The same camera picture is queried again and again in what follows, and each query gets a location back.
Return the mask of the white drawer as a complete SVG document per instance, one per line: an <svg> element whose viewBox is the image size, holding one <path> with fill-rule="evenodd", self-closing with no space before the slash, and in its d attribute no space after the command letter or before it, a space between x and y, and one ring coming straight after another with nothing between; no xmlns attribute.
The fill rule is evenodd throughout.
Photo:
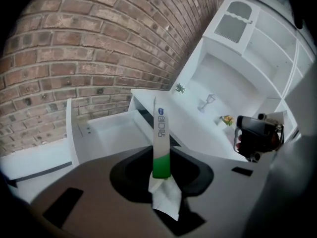
<svg viewBox="0 0 317 238"><path fill-rule="evenodd" d="M139 111L80 121L67 100L66 134L73 167L153 144L153 129Z"/></svg>

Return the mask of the white desk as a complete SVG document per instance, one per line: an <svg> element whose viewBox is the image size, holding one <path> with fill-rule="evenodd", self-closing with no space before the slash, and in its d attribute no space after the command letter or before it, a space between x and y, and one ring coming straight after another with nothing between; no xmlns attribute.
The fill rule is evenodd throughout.
<svg viewBox="0 0 317 238"><path fill-rule="evenodd" d="M186 94L161 90L131 89L132 101L154 114L154 101L168 111L170 135L182 146L211 156L243 161L247 160L233 150L233 146L221 130L208 117L198 111L198 104Z"/></svg>

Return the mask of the potted orange flowers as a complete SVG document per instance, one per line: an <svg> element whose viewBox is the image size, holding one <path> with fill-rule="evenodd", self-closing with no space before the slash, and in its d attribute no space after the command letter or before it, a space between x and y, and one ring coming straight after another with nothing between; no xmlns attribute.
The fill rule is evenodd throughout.
<svg viewBox="0 0 317 238"><path fill-rule="evenodd" d="M230 115L221 116L220 120L223 121L227 126L232 126L234 123L234 117Z"/></svg>

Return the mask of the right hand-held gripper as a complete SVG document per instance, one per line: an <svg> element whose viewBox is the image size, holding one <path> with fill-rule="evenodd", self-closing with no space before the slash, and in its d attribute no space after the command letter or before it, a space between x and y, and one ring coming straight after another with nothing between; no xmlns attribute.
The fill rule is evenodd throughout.
<svg viewBox="0 0 317 238"><path fill-rule="evenodd" d="M257 118L238 116L233 149L249 162L257 163L265 153L284 144L284 112L260 113Z"/></svg>

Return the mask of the white shelf unit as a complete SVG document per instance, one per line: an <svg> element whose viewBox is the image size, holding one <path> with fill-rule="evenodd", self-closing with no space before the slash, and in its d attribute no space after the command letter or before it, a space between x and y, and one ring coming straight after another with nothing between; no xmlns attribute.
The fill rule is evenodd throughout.
<svg viewBox="0 0 317 238"><path fill-rule="evenodd" d="M252 8L252 23L239 43L214 33L233 1ZM256 118L260 113L284 112L284 138L290 139L297 132L297 123L286 97L314 59L306 40L271 9L249 0L224 0L174 85L180 83L197 108L209 94L215 94L215 101L204 113L223 130L231 145L234 126L227 126L221 116Z"/></svg>

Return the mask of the white glazed cabinet door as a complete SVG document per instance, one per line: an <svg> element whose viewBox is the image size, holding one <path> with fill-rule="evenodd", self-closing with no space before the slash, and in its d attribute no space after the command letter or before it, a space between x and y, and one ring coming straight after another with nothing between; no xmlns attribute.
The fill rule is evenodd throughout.
<svg viewBox="0 0 317 238"><path fill-rule="evenodd" d="M227 8L214 33L234 43L239 43L242 34L248 24L251 24L250 16L252 8L240 1L233 1Z"/></svg>

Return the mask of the white low wall ledge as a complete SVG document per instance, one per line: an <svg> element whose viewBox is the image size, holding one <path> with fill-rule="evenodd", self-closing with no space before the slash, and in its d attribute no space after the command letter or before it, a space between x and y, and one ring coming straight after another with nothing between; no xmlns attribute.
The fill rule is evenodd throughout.
<svg viewBox="0 0 317 238"><path fill-rule="evenodd" d="M65 168L73 168L66 138L0 157L0 184L17 187L19 181Z"/></svg>

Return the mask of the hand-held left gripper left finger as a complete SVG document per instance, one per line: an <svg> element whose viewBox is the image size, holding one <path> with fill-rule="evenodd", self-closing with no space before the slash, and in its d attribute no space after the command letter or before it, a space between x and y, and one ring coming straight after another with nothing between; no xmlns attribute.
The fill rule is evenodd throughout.
<svg viewBox="0 0 317 238"><path fill-rule="evenodd" d="M53 238L161 238L148 191L152 148L87 161L31 202Z"/></svg>

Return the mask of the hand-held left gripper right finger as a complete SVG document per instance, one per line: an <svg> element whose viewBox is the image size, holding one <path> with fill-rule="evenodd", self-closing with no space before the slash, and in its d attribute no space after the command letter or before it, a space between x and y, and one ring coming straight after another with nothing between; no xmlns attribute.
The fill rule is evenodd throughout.
<svg viewBox="0 0 317 238"><path fill-rule="evenodd" d="M184 147L174 150L207 164L214 173L213 181L201 195L188 198L190 209L205 223L181 238L241 238L276 154L266 153L257 163L251 163L240 157Z"/></svg>

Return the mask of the green and white box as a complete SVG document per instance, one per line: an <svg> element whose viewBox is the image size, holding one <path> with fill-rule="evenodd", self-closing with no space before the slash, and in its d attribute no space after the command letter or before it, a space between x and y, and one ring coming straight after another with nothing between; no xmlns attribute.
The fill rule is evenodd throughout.
<svg viewBox="0 0 317 238"><path fill-rule="evenodd" d="M182 192L171 174L168 112L161 98L154 98L153 111L153 170L148 191L152 194L152 208L178 221Z"/></svg>

